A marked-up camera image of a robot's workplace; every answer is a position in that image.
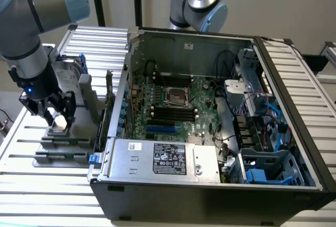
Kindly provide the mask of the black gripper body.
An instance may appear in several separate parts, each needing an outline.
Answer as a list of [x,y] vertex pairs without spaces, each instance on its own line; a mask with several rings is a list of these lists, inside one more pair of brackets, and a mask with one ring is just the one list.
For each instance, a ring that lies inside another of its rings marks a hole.
[[44,101],[48,108],[52,107],[60,113],[60,93],[63,91],[42,44],[9,50],[8,73],[26,93],[19,100],[32,114],[38,115],[39,101]]

